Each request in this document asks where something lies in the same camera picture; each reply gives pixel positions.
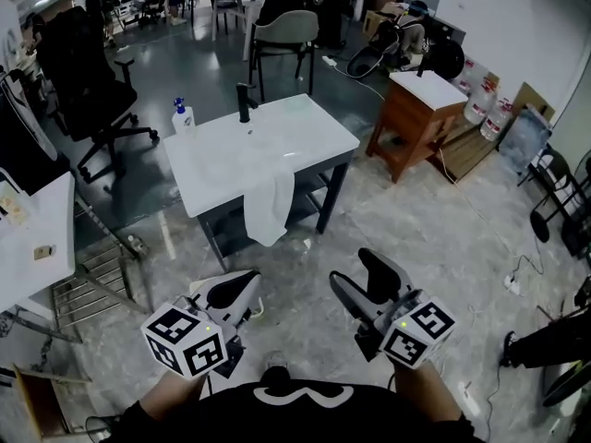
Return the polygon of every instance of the dark floor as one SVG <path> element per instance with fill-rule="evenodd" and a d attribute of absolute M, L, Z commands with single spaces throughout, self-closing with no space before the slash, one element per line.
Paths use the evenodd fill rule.
<path fill-rule="evenodd" d="M 229 18 L 229 35 L 219 33 L 211 41 L 211 11 L 207 7 L 196 15 L 195 29 L 190 24 L 170 27 L 164 23 L 143 30 L 129 29 L 116 35 L 118 51 L 108 50 L 111 61 L 135 59 L 131 78 L 138 92 L 133 113 L 139 116 L 139 126 L 158 130 L 161 138 L 174 133 L 173 100 L 184 97 L 193 108 L 196 124 L 237 111 L 235 84 L 247 82 L 247 63 L 242 61 L 244 33 Z M 343 33 L 347 23 L 344 21 Z M 348 31 L 348 43 L 341 56 L 349 57 L 365 44 L 360 25 Z M 352 79 L 346 78 L 322 62 L 323 54 L 336 51 L 317 51 L 315 57 L 314 93 L 312 98 L 347 129 L 361 135 L 373 127 L 381 99 Z M 289 97 L 308 89 L 308 61 L 303 64 L 302 80 L 295 79 L 296 57 L 264 58 L 263 75 L 267 102 Z M 344 69 L 345 62 L 339 67 Z M 114 66 L 120 77 L 120 69 Z M 380 92 L 387 88 L 387 75 L 374 74 L 363 80 Z M 259 99 L 259 89 L 251 96 Z M 55 146 L 63 151 L 75 166 L 90 148 L 89 139 L 74 143 L 64 137 L 49 122 L 47 133 Z M 146 135 L 117 140 L 127 170 L 121 179 L 113 173 L 101 176 L 89 185 L 81 179 L 78 187 L 99 215 L 112 228 L 129 225 L 180 200 L 163 144 L 153 147 Z M 108 168 L 107 150 L 102 150 L 87 164 L 90 174 Z"/>

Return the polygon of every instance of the concrete floor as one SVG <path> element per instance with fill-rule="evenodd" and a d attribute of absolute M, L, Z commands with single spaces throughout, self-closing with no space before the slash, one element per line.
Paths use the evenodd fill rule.
<path fill-rule="evenodd" d="M 127 49 L 136 57 L 134 77 L 143 99 L 137 112 L 163 136 L 172 133 L 169 113 L 172 116 L 174 96 L 187 95 L 198 123 L 230 113 L 235 110 L 235 82 L 245 71 L 238 62 L 239 48 L 232 45 L 233 36 L 227 40 L 221 36 L 212 45 L 207 28 L 196 30 L 202 32 L 197 42 L 187 28 L 175 31 L 178 35 Z M 284 77 L 277 77 L 272 89 L 271 70 L 267 72 L 270 100 L 294 92 L 288 87 L 294 68 L 285 60 L 282 72 L 280 63 L 276 64 L 276 74 Z M 380 106 L 374 94 L 321 64 L 316 81 L 315 100 L 345 126 L 356 133 L 371 126 Z M 463 194 L 426 162 L 393 185 L 383 162 L 363 154 L 364 144 L 324 235 L 315 233 L 312 218 L 273 247 L 254 245 L 232 258 L 233 269 L 261 271 L 266 311 L 242 328 L 245 356 L 229 380 L 213 375 L 214 391 L 258 379 L 264 354 L 275 349 L 283 350 L 295 377 L 386 386 L 392 366 L 381 357 L 365 362 L 353 339 L 355 324 L 328 283 L 333 269 L 363 283 L 364 270 L 356 251 L 369 246 L 397 261 L 416 287 L 437 295 L 460 321 L 433 360 L 475 423 L 476 434 L 486 439 L 487 396 L 497 386 L 502 338 L 510 329 L 525 335 L 544 326 L 546 320 L 537 305 L 557 314 L 562 298 L 582 283 L 585 264 L 569 256 L 557 219 L 550 225 L 550 241 L 540 245 L 544 275 L 522 266 L 520 294 L 507 291 L 502 282 L 514 268 L 515 256 L 526 254 L 539 261 L 528 222 L 529 211 L 541 198 L 535 183 L 517 188 L 516 176 L 493 152 L 461 183 L 474 207 L 487 218 L 484 221 Z M 119 184 L 105 177 L 85 187 L 85 194 L 97 202 L 101 213 L 110 215 L 113 224 L 139 219 L 121 231 L 138 235 L 150 249 L 141 271 L 130 271 L 130 281 L 140 303 L 157 307 L 186 293 L 190 282 L 221 270 L 197 221 L 189 219 L 177 202 L 162 145 L 155 150 L 149 150 L 149 145 L 148 139 L 132 140 L 124 149 L 127 176 Z M 105 186 L 113 199 L 104 193 Z M 175 259 L 163 241 L 163 217 Z M 50 357 L 54 368 L 77 363 L 81 373 L 92 378 L 89 393 L 98 414 L 122 412 L 163 372 L 139 335 L 144 319 L 118 307 L 80 324 L 84 344 L 67 347 L 75 359 L 66 358 L 70 356 L 66 352 Z M 0 341 L 0 356 L 3 349 Z M 540 370 L 501 370 L 501 390 L 492 399 L 491 441 L 564 441 L 569 422 L 562 420 L 554 434 L 549 432 L 558 417 L 540 406 L 540 377 Z M 0 388 L 0 436 L 7 443 L 34 441 L 26 422 L 18 392 Z"/>

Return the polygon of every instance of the white towel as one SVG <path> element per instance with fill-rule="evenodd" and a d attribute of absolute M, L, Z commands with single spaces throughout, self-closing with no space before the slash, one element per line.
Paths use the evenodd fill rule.
<path fill-rule="evenodd" d="M 259 172 L 259 179 L 244 194 L 244 222 L 247 235 L 263 246 L 273 246 L 285 230 L 294 198 L 294 173 L 286 163 Z"/>

